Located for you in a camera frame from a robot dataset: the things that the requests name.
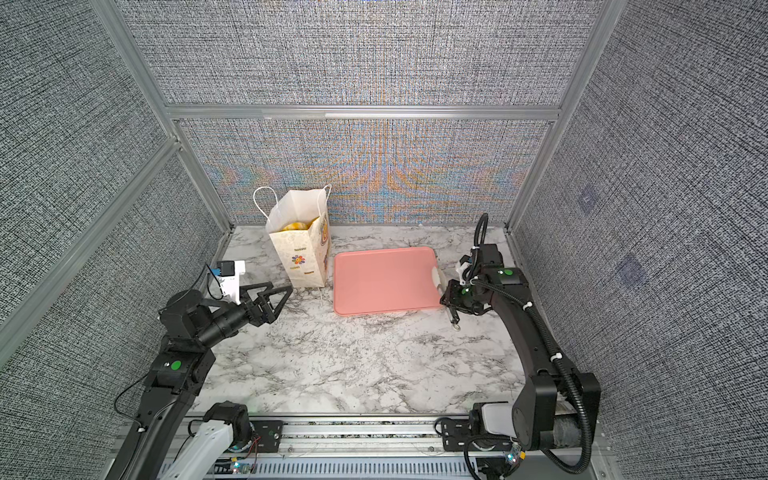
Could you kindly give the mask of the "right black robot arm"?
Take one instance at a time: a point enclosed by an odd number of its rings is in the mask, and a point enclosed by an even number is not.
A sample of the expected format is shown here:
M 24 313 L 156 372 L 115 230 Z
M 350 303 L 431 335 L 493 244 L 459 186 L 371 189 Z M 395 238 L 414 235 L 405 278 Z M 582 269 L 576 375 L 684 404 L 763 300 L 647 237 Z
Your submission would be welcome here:
M 534 303 L 523 271 L 506 266 L 495 244 L 486 241 L 489 215 L 476 224 L 470 253 L 458 264 L 440 304 L 451 324 L 460 315 L 495 312 L 504 324 L 523 367 L 525 383 L 511 406 L 514 433 L 507 436 L 522 453 L 540 451 L 557 468 L 584 473 L 592 459 L 601 386 L 580 371 L 561 349 Z

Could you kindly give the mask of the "twisted yellow fake bread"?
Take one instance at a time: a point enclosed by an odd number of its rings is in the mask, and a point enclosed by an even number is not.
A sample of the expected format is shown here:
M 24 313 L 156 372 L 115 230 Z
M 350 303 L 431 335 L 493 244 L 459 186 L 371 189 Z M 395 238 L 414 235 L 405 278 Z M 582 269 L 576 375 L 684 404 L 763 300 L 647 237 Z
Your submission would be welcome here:
M 312 221 L 310 221 L 310 222 L 300 222 L 300 221 L 292 222 L 292 223 L 289 223 L 288 225 L 284 226 L 281 229 L 281 232 L 304 231 L 304 230 L 308 230 L 311 227 L 311 225 L 312 225 Z

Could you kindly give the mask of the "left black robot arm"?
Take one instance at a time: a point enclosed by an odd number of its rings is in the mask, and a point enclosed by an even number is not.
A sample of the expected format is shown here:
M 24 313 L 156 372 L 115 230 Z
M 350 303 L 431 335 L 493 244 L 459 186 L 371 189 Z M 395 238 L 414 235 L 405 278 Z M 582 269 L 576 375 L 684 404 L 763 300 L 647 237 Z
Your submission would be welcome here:
M 247 324 L 272 324 L 293 293 L 291 285 L 270 282 L 239 289 L 238 303 L 181 291 L 160 311 L 166 335 L 147 374 L 131 431 L 107 477 L 155 479 L 194 400 L 215 363 L 213 347 L 236 336 Z

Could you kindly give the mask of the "white printed paper bag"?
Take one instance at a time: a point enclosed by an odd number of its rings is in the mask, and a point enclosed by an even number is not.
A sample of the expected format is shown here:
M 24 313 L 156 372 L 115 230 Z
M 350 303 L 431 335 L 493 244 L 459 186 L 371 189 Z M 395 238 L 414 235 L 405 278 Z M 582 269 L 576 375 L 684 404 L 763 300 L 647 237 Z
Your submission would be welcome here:
M 327 285 L 331 247 L 328 200 L 332 185 L 319 189 L 276 191 L 262 186 L 252 193 L 257 210 L 265 217 L 265 230 L 292 285 L 323 288 Z M 308 230 L 281 232 L 292 222 L 310 222 Z

